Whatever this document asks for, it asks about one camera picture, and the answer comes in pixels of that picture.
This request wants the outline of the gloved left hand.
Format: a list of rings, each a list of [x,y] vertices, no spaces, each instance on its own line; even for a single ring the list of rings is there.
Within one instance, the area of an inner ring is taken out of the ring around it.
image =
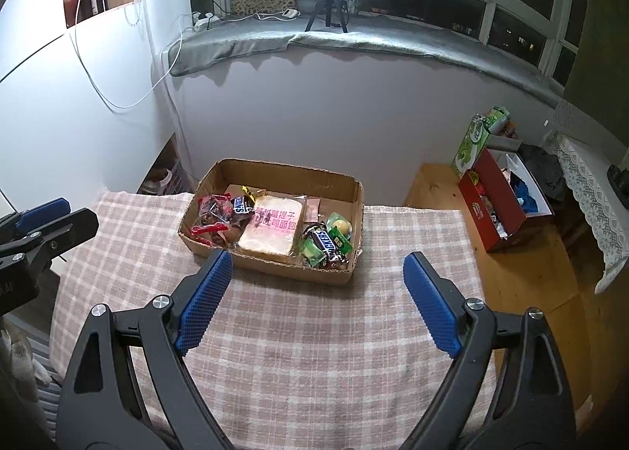
[[[9,378],[22,401],[39,402],[39,386],[49,386],[52,379],[46,368],[34,357],[27,336],[16,326],[1,323],[1,369]]]

